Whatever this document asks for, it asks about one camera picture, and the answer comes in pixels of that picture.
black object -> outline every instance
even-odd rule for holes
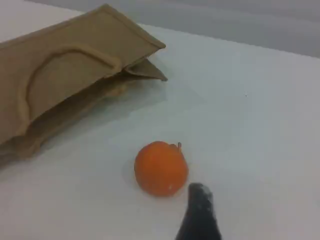
[[[201,183],[189,185],[187,210],[175,240],[222,240],[213,194]]]

white surface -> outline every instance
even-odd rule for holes
[[[3,1],[0,40],[77,14]],[[154,199],[133,178],[136,153],[154,140],[182,142],[225,240],[319,239],[320,59],[144,28],[167,44],[151,60],[169,82],[101,104],[3,169],[0,239],[174,239],[186,189]]]

